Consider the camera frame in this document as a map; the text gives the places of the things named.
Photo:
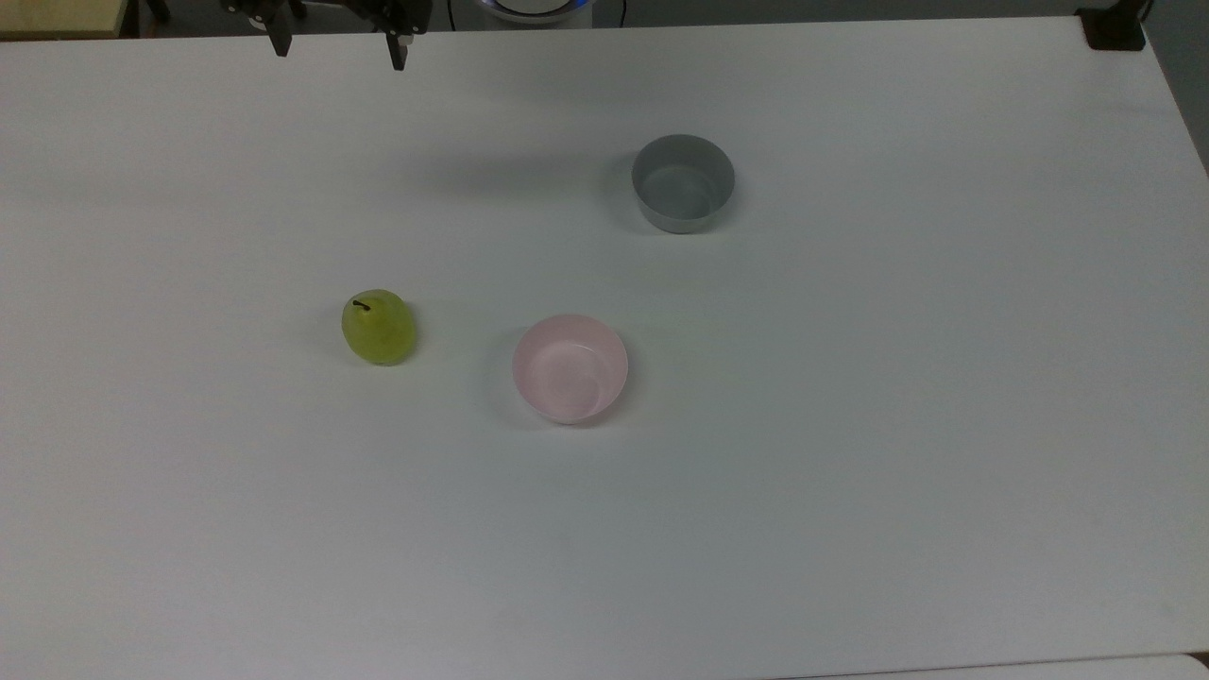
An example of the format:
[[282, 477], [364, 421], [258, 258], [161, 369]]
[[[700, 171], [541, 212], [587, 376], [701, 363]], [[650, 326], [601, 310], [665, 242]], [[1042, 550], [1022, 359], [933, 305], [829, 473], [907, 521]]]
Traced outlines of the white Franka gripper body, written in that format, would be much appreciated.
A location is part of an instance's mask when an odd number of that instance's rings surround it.
[[242, 15], [264, 33], [271, 25], [285, 25], [299, 33], [381, 33], [376, 17], [389, 16], [409, 31], [426, 33], [434, 13], [434, 1], [224, 1], [222, 12]]

